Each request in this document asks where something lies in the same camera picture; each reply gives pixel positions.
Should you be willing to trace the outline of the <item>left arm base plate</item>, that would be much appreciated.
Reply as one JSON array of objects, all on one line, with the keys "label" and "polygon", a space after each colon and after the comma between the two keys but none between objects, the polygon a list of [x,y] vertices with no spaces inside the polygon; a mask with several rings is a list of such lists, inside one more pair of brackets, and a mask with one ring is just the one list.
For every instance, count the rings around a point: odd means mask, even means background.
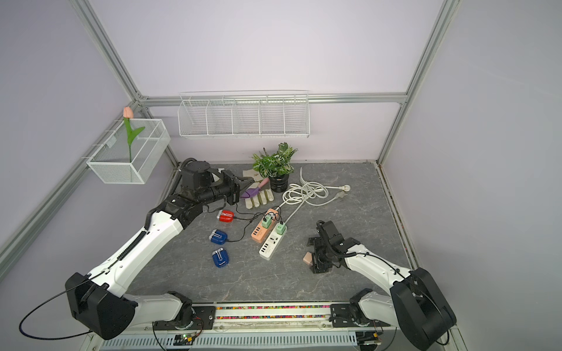
[{"label": "left arm base plate", "polygon": [[215,322],[217,308],[212,305],[194,305],[179,313],[171,321],[157,321],[156,331],[211,330]]}]

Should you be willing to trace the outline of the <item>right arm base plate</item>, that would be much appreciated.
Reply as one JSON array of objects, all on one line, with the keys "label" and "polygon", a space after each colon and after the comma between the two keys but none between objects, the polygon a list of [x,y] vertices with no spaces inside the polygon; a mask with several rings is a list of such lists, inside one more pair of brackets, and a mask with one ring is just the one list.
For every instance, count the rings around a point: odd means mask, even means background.
[{"label": "right arm base plate", "polygon": [[335,328],[389,327],[390,324],[380,320],[369,320],[355,304],[331,304],[329,322]]}]

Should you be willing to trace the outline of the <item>green USB charger cube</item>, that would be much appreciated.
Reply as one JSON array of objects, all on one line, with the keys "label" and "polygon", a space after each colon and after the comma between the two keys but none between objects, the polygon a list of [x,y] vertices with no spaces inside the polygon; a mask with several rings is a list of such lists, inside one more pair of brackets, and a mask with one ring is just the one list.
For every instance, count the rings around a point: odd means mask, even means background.
[{"label": "green USB charger cube", "polygon": [[261,226],[265,229],[268,229],[271,226],[272,222],[274,222],[275,217],[276,217],[275,213],[268,213],[262,219]]}]

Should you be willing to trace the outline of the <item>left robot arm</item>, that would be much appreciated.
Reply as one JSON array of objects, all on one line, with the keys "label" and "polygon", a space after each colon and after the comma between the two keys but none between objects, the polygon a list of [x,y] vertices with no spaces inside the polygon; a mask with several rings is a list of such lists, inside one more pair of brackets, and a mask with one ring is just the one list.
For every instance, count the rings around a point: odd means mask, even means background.
[{"label": "left robot arm", "polygon": [[104,340],[130,327],[165,321],[175,328],[195,322],[193,302],[181,293],[130,295],[129,286],[151,259],[185,230],[205,206],[221,200],[234,205],[254,180],[188,158],[179,166],[170,194],[147,215],[143,227],[104,263],[65,283],[74,319]]}]

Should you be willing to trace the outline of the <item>pink charger cube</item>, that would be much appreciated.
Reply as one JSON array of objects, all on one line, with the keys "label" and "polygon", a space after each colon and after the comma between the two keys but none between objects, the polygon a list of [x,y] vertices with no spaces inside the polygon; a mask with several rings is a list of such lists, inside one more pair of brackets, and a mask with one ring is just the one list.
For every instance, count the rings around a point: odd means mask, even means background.
[{"label": "pink charger cube", "polygon": [[303,261],[311,267],[313,265],[313,254],[311,252],[307,252],[303,257]]}]

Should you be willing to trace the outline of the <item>black USB cable spare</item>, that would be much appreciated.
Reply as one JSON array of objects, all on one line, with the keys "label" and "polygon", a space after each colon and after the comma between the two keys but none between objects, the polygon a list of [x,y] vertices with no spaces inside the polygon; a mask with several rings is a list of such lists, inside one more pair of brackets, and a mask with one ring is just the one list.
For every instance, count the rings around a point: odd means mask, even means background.
[{"label": "black USB cable spare", "polygon": [[254,214],[246,214],[246,217],[235,216],[235,219],[245,221],[245,222],[247,222],[247,224],[244,226],[243,234],[241,235],[240,238],[235,239],[235,238],[228,237],[227,242],[228,243],[236,243],[236,242],[240,242],[242,239],[244,239],[244,237],[250,232],[250,229],[252,229],[252,232],[254,231],[254,229],[258,225],[259,221],[266,214],[266,212],[267,211],[257,212],[257,213],[254,213]]}]

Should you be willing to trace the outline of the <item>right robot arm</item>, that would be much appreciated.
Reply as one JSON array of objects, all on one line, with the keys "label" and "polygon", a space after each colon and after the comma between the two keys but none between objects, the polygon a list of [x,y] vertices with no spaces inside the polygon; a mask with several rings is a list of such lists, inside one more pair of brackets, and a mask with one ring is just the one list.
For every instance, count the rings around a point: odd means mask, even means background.
[{"label": "right robot arm", "polygon": [[428,350],[448,336],[457,317],[429,271],[398,266],[369,250],[355,238],[344,238],[331,221],[316,223],[311,271],[345,268],[361,274],[383,290],[365,288],[347,304],[334,304],[329,321],[335,328],[388,324],[401,330],[418,350]]}]

